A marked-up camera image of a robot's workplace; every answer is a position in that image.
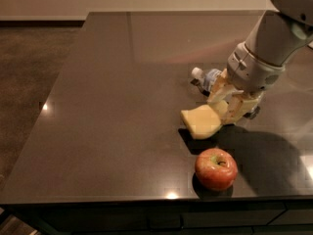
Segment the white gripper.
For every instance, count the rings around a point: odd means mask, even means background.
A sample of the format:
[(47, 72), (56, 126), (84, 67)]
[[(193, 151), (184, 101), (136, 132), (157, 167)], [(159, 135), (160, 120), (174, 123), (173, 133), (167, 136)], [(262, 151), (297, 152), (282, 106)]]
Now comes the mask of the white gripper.
[(228, 58), (227, 69), (217, 75), (207, 102), (225, 99), (228, 107), (222, 124), (236, 123), (257, 107), (263, 97), (260, 91), (270, 89), (284, 71), (285, 67), (271, 66), (255, 58), (242, 42)]

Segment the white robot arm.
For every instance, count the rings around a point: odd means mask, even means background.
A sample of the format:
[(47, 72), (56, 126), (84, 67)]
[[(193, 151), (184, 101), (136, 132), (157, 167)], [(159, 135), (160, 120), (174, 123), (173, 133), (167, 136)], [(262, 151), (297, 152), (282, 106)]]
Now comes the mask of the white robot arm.
[(238, 44), (211, 87), (207, 104), (221, 124), (254, 110), (285, 71), (289, 59), (313, 40), (313, 0), (270, 0), (247, 39)]

